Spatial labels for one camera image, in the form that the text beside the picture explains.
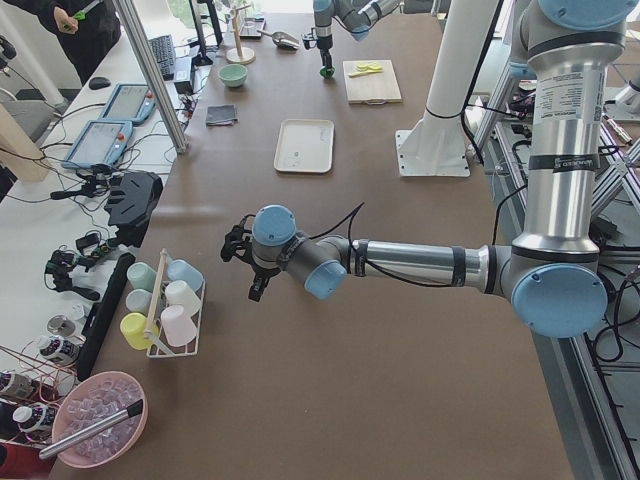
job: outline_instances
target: computer mouse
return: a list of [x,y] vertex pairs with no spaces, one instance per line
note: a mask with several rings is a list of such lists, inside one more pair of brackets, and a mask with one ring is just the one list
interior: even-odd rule
[[91,90],[100,90],[111,85],[111,80],[106,77],[93,77],[89,80],[89,88]]

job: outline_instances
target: red container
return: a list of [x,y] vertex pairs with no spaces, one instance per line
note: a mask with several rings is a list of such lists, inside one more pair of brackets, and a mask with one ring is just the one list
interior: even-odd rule
[[56,459],[40,460],[40,450],[25,445],[0,443],[0,478],[47,478]]

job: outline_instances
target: human hand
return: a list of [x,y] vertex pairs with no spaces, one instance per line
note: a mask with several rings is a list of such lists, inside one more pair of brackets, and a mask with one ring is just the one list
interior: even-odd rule
[[73,35],[78,31],[78,20],[70,17],[62,8],[55,7],[53,9],[53,18],[56,21],[58,30],[62,33]]

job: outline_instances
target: yellow cup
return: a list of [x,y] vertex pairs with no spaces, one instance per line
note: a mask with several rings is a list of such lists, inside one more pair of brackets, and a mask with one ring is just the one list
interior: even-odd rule
[[[138,312],[129,313],[120,322],[120,332],[122,332],[125,340],[134,350],[146,350],[153,345],[150,339],[144,338],[146,324],[147,317]],[[156,337],[160,334],[160,329],[155,323],[151,330]]]

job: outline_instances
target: blue joint cap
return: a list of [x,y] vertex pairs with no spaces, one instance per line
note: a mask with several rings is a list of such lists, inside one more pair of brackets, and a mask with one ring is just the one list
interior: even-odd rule
[[256,214],[251,234],[256,242],[267,247],[284,245],[296,234],[296,219],[288,208],[269,205]]
[[331,6],[331,0],[313,0],[313,11],[324,12]]
[[537,78],[536,72],[526,63],[509,62],[509,70],[511,76],[516,80],[535,80]]
[[607,292],[591,270],[556,263],[523,277],[513,290],[511,303],[520,320],[534,332],[569,338],[602,321]]
[[620,23],[639,0],[538,0],[542,12],[556,25],[572,30],[600,30]]
[[351,36],[356,39],[357,42],[364,40],[367,35],[369,35],[369,30],[371,27],[366,27],[364,25],[360,27],[356,27],[351,32]]
[[347,271],[337,260],[327,260],[318,265],[304,282],[304,289],[319,300],[325,300],[335,292]]

